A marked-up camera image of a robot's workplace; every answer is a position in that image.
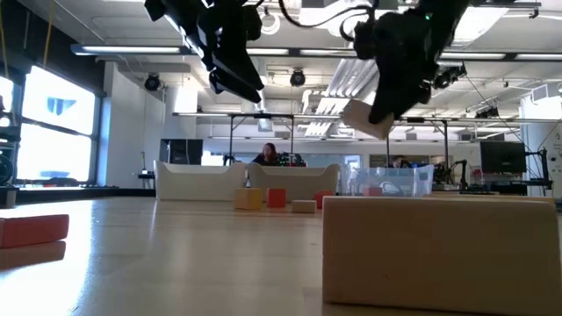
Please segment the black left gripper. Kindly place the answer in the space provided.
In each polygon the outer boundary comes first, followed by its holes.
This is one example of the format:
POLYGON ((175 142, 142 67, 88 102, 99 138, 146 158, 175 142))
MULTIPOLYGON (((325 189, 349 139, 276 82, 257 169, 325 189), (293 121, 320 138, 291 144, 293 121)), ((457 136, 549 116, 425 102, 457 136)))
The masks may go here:
POLYGON ((184 41, 201 58, 209 73, 211 89, 227 91, 254 104, 263 82, 250 59, 246 42, 241 42, 241 4, 236 0, 162 0, 165 15, 183 35, 184 41))

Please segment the yellow wooden cube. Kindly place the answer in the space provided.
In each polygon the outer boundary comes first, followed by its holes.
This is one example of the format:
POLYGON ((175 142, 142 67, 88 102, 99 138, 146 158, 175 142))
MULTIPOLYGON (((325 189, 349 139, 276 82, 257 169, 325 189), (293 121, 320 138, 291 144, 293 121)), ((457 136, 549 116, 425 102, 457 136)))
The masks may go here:
POLYGON ((234 191, 234 208, 260 210, 263 207, 263 191, 257 188, 238 188, 234 191))

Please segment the large natural wood block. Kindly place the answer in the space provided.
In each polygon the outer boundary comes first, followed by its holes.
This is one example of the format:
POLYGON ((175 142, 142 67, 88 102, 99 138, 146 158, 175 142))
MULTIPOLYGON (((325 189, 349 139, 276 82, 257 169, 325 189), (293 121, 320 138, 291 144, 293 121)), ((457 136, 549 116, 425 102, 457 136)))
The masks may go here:
POLYGON ((558 216, 544 201, 326 197, 330 303, 562 316, 558 216))

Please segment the long red wooden block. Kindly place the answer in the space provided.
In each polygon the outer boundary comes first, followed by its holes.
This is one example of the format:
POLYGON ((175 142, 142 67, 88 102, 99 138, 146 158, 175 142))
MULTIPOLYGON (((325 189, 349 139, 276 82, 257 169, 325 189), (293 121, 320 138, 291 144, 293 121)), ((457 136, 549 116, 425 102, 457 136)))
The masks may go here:
POLYGON ((0 218, 0 248, 60 241, 68 236, 69 215, 0 218))

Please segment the clear plastic bin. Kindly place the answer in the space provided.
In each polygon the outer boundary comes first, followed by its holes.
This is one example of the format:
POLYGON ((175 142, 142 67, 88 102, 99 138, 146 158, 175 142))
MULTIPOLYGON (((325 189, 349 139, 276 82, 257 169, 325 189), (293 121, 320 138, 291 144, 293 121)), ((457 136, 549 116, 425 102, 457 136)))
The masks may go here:
POLYGON ((432 192, 433 175, 431 165, 411 169, 349 167, 342 172, 339 195, 363 196, 364 188, 380 187, 383 196, 422 197, 432 192))

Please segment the black device with lights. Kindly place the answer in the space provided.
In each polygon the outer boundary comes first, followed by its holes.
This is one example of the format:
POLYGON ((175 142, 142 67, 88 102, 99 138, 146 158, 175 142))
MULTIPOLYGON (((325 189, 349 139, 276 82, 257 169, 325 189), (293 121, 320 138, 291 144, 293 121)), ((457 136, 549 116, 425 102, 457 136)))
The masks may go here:
POLYGON ((295 153, 278 153, 277 165, 280 167, 305 167, 306 162, 300 154, 295 153))

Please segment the white plastic bin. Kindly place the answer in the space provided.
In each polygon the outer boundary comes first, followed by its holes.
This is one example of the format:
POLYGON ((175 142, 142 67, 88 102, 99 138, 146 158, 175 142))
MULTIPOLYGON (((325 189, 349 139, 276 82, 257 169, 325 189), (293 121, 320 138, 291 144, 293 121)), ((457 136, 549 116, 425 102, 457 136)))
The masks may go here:
POLYGON ((246 183, 246 164, 200 166, 154 161, 155 194, 161 201, 234 200, 246 183))

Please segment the black computer monitor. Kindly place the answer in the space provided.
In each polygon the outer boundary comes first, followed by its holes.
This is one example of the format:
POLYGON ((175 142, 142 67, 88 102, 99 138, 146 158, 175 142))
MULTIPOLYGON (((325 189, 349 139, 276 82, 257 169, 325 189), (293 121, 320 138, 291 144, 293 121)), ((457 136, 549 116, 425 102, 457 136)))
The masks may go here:
POLYGON ((524 173, 527 170, 525 146, 521 142, 481 141, 479 149, 483 173, 524 173))

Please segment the beige plastic bin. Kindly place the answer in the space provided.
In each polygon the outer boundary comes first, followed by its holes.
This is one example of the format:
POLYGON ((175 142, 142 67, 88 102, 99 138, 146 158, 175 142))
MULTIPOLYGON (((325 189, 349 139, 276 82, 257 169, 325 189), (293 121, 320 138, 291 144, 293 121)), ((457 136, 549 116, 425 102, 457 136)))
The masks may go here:
POLYGON ((336 192, 340 166, 331 164, 325 168, 271 167, 257 163, 246 165, 249 185, 263 191, 267 200, 267 189, 285 189, 286 201, 312 200, 321 190, 336 192))

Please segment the red wooden cube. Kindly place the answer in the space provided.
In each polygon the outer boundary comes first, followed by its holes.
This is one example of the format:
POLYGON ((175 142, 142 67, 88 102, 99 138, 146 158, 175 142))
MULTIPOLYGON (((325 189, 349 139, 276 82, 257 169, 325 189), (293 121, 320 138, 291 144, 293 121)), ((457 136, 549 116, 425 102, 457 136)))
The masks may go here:
POLYGON ((279 189, 279 188, 267 189, 266 205, 268 208, 285 208, 286 189, 279 189))

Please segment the small black side table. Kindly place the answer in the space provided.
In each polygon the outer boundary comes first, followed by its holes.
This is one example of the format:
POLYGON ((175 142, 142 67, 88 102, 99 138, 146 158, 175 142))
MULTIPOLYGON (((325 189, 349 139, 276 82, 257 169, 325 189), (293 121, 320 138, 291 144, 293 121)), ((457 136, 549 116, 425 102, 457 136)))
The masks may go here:
POLYGON ((146 155, 144 151, 140 152, 141 171, 137 178, 141 180, 141 188, 143 190, 152 190, 154 188, 155 174, 147 169, 146 155))

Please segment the large window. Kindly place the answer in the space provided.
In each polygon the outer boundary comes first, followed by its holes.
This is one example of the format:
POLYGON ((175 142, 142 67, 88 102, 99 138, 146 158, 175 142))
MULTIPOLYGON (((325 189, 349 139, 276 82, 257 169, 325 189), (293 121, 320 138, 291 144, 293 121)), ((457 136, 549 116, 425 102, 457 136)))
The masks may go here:
POLYGON ((43 68, 0 75, 0 154, 16 182, 89 183, 97 161, 97 96, 43 68))

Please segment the black equipment stack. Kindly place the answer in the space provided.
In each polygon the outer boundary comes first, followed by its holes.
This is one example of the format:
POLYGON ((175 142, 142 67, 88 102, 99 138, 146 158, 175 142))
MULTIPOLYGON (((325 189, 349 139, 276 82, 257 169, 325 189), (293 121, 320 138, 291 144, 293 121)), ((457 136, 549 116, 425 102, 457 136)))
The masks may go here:
POLYGON ((15 116, 7 111, 0 96, 0 209, 11 209, 16 202, 18 188, 12 184, 15 176, 15 151, 21 141, 15 116))

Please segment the black metal gantry frame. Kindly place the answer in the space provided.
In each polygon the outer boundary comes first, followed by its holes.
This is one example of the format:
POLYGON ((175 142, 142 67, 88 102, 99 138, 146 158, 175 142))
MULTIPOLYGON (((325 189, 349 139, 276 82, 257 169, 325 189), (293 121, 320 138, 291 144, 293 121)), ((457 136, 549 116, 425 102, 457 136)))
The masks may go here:
POLYGON ((246 119, 246 118, 253 118, 253 119, 268 119, 268 120, 273 120, 273 119, 285 119, 285 120, 290 120, 291 121, 291 125, 290 126, 286 126, 287 129, 290 131, 290 142, 291 142, 291 151, 290 151, 290 155, 293 154, 293 147, 294 147, 294 127, 295 127, 295 115, 294 114, 283 114, 283 113, 265 113, 263 111, 260 112, 256 112, 256 113, 228 113, 227 114, 228 117, 230 118, 230 125, 229 125, 229 151, 228 151, 228 155, 225 156, 224 158, 224 165, 231 165, 232 162, 234 161, 234 155, 233 155, 233 140, 234 140, 234 130, 238 127, 237 125, 234 124, 234 120, 237 117, 242 117, 242 120, 240 121, 240 124, 246 119))
POLYGON ((449 160, 449 136, 448 136, 448 121, 445 119, 437 118, 423 118, 423 117, 405 117, 398 120, 399 123, 406 122, 409 125, 430 123, 435 129, 437 129, 444 137, 444 169, 447 170, 450 166, 449 160))

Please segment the black aluminium table frame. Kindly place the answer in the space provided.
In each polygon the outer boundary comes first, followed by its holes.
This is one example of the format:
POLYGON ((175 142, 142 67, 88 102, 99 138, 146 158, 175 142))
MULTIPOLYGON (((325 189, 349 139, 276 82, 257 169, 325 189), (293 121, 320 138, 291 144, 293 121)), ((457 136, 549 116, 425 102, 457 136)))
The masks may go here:
POLYGON ((120 188, 117 186, 90 187, 22 187, 18 196, 25 198, 103 198, 103 197, 148 197, 154 198, 154 189, 120 188))

